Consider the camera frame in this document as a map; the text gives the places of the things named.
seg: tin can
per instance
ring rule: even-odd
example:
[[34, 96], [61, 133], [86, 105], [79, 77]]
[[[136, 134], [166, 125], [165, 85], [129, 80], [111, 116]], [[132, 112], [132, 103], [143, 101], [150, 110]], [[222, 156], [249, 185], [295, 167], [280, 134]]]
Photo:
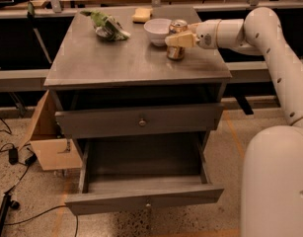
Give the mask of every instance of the tin can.
[[[169, 27], [169, 34], [179, 34], [188, 29], [188, 22], [185, 20], [173, 20]], [[170, 59], [183, 59], [185, 56], [185, 48], [180, 46], [168, 46], [167, 56]]]

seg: cabinet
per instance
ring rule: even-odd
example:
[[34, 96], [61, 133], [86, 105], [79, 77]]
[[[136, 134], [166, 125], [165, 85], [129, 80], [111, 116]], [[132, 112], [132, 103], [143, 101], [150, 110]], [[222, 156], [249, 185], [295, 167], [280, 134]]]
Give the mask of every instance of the cabinet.
[[[83, 152], [80, 194], [66, 204], [89, 214], [217, 202], [223, 188], [209, 180], [204, 146], [231, 77], [218, 50], [170, 60], [131, 22], [134, 7], [98, 9], [130, 39], [101, 41], [77, 14], [45, 80], [56, 120]], [[187, 6], [154, 8], [153, 18], [199, 22]]]

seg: bowl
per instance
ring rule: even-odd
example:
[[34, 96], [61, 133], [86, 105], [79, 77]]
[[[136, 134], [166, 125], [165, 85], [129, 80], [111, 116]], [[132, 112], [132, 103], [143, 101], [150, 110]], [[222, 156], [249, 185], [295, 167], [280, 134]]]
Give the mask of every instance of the bowl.
[[169, 35], [169, 19], [153, 19], [144, 24], [144, 30], [150, 41], [157, 46], [164, 46], [165, 37]]

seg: floor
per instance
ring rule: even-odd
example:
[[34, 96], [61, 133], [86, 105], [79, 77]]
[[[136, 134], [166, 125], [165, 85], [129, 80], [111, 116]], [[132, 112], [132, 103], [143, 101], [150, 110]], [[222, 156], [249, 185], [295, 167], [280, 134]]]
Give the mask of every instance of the floor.
[[[246, 116], [234, 99], [223, 99], [226, 110], [207, 142], [205, 155], [210, 179], [225, 188], [218, 203], [79, 216], [77, 236], [238, 237], [245, 149], [259, 131], [286, 124], [273, 96], [253, 97], [248, 101], [254, 114]], [[24, 118], [18, 118], [16, 109], [0, 109], [1, 118], [12, 129], [12, 135], [0, 132], [0, 148], [5, 143], [19, 143], [33, 111], [31, 107]], [[5, 128], [0, 120], [0, 129]], [[28, 149], [19, 153], [21, 162], [30, 156]], [[0, 205], [4, 192], [25, 171], [21, 164], [10, 165], [7, 152], [0, 154]], [[6, 223], [19, 222], [63, 205], [67, 194], [77, 190], [78, 174], [78, 171], [69, 171], [66, 176], [45, 172], [36, 161], [13, 191], [12, 199], [20, 203], [20, 208], [9, 209]], [[70, 237], [75, 236], [76, 222], [69, 209], [60, 207], [28, 222], [5, 226], [2, 236]]]

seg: brown box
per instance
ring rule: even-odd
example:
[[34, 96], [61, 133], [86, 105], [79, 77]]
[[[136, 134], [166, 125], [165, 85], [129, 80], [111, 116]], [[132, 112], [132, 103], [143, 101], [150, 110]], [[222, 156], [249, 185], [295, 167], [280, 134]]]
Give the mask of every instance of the brown box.
[[81, 155], [73, 141], [56, 137], [55, 112], [55, 103], [46, 91], [36, 106], [19, 150], [30, 142], [43, 170], [81, 168]]

